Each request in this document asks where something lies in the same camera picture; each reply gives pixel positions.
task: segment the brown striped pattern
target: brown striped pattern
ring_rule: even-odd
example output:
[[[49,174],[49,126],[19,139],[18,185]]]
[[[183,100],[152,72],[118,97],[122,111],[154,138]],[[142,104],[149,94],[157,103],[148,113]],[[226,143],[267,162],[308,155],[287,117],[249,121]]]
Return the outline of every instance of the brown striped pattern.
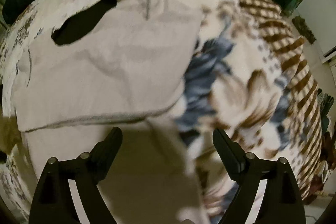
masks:
[[[321,151],[320,110],[316,100],[317,82],[312,77],[303,49],[303,38],[294,39],[289,24],[282,19],[279,5],[271,0],[239,0],[240,6],[259,23],[259,33],[281,61],[290,80],[291,147],[297,146],[304,161],[297,177],[302,197],[308,194]]]

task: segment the white wall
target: white wall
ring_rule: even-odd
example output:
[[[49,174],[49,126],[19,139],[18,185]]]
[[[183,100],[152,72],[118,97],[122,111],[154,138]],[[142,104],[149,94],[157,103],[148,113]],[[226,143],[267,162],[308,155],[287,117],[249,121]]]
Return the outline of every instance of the white wall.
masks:
[[[336,47],[336,0],[303,0],[297,10],[324,55]]]

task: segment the black clamp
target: black clamp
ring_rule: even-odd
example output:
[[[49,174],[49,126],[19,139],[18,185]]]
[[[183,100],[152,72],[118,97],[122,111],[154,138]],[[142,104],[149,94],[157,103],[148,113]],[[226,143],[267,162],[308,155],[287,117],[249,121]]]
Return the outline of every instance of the black clamp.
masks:
[[[239,184],[219,224],[244,224],[259,182],[264,179],[267,185],[255,224],[306,223],[299,187],[286,158],[261,160],[253,153],[245,153],[224,130],[215,129],[212,140],[229,177]]]
[[[68,180],[75,180],[91,224],[116,221],[110,214],[97,184],[103,180],[122,143],[122,131],[114,127],[106,139],[74,160],[46,163],[34,194],[29,224],[80,224]],[[239,184],[237,193],[219,224],[244,224],[253,205],[260,180],[267,179],[266,191],[256,224],[305,224],[305,210],[288,161],[261,160],[245,153],[225,131],[213,132],[214,146],[230,178]]]
[[[80,224],[68,180],[75,180],[78,193],[91,224],[117,224],[101,197],[97,184],[103,180],[121,146],[122,132],[114,127],[104,141],[90,153],[74,160],[46,163],[31,204],[29,224]]]

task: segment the metal screw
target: metal screw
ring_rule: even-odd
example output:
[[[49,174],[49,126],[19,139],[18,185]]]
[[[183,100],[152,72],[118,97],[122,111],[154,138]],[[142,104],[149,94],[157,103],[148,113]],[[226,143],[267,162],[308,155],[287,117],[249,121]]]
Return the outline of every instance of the metal screw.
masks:
[[[251,152],[248,152],[248,153],[246,153],[246,157],[250,160],[253,160],[255,158],[255,154],[253,154]]]
[[[90,156],[90,153],[89,153],[89,152],[83,152],[83,153],[81,153],[81,158],[82,158],[83,160],[87,159],[89,156]]]
[[[280,157],[279,160],[282,164],[286,164],[288,162],[287,159],[284,157]]]
[[[48,159],[48,163],[49,164],[54,164],[56,162],[56,158],[55,157],[51,157],[50,159]]]

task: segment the floral blanket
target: floral blanket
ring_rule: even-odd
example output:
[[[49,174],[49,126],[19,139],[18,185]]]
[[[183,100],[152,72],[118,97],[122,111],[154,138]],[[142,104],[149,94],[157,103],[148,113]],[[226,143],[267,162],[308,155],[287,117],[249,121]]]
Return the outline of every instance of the floral blanket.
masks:
[[[0,58],[5,116],[13,113],[11,91],[23,51],[44,30],[58,29],[97,1],[36,0],[9,29]],[[279,6],[270,0],[179,1],[202,10],[203,20],[184,74],[184,93],[167,111],[194,160],[209,220],[219,222],[237,190],[212,144],[215,128],[260,158],[286,157],[304,198],[321,148],[317,83],[302,53],[304,40],[293,37]],[[7,168],[14,164],[9,157]],[[5,168],[2,173],[13,202],[21,200],[17,184],[29,181],[11,182],[13,172]],[[23,177],[20,170],[15,176]],[[249,223],[255,220],[264,187],[259,187]],[[28,188],[19,187],[23,192]],[[29,202],[21,208],[27,217]]]

